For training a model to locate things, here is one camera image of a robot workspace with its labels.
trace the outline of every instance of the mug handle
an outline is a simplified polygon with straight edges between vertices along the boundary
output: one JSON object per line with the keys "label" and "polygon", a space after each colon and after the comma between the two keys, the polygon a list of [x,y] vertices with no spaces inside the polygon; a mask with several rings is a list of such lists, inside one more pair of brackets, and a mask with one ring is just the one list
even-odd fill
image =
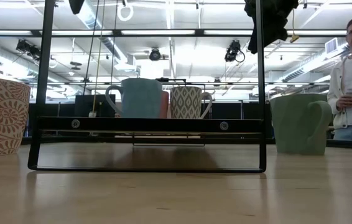
{"label": "mug handle", "polygon": [[206,110],[203,112],[203,114],[200,117],[200,119],[203,119],[205,117],[205,115],[209,112],[209,110],[210,110],[210,108],[212,106],[212,102],[213,102],[212,95],[210,93],[208,93],[208,92],[204,92],[204,93],[201,93],[200,103],[204,99],[205,96],[209,96],[209,104],[208,104],[208,107],[206,108]]}
{"label": "mug handle", "polygon": [[118,90],[120,92],[120,94],[122,95],[124,93],[124,88],[121,87],[121,86],[117,86],[117,85],[112,85],[112,86],[109,86],[107,89],[106,89],[106,100],[107,102],[109,103],[109,105],[115,110],[115,112],[117,112],[117,114],[121,115],[122,116],[122,111],[120,109],[118,109],[115,105],[115,103],[111,100],[111,98],[109,97],[109,91],[110,90]]}
{"label": "mug handle", "polygon": [[315,137],[316,134],[318,134],[321,130],[325,129],[331,122],[332,120],[332,110],[331,106],[325,102],[325,101],[316,101],[308,104],[308,109],[312,111],[314,107],[319,107],[320,108],[320,115],[321,118],[318,121],[316,128],[314,129],[314,132],[307,138],[308,142],[312,140],[312,138]]}

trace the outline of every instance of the hand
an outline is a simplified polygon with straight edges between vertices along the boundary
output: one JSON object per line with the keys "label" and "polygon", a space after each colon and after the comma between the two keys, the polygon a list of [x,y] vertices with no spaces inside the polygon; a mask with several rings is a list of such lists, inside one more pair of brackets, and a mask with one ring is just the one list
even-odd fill
{"label": "hand", "polygon": [[339,100],[336,102],[336,108],[338,111],[341,111],[345,108],[352,107],[352,96],[351,95],[343,95]]}

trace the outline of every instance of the green mug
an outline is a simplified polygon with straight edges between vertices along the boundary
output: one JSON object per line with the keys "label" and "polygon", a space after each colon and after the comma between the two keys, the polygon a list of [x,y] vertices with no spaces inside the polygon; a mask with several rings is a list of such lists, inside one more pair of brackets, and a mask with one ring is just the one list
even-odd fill
{"label": "green mug", "polygon": [[270,104],[277,152],[324,155],[332,120],[326,95],[280,96]]}

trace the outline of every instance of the gray patterned mug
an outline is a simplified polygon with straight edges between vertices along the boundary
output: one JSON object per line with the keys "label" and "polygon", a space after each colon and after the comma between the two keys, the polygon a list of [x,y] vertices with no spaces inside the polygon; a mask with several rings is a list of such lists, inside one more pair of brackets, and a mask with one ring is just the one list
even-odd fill
{"label": "gray patterned mug", "polygon": [[[201,101],[209,97],[209,105],[201,115]],[[170,114],[172,119],[202,119],[212,106],[210,93],[194,86],[178,86],[170,90]]]}

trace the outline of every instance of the light blue mug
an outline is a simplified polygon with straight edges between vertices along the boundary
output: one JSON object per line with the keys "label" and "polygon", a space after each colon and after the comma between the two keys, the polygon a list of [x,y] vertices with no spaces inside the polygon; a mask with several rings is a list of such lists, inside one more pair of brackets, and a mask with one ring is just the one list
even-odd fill
{"label": "light blue mug", "polygon": [[[110,90],[121,94],[122,111],[109,97]],[[106,90],[109,105],[122,118],[159,118],[162,98],[162,84],[146,78],[127,78],[121,86],[112,85]]]}

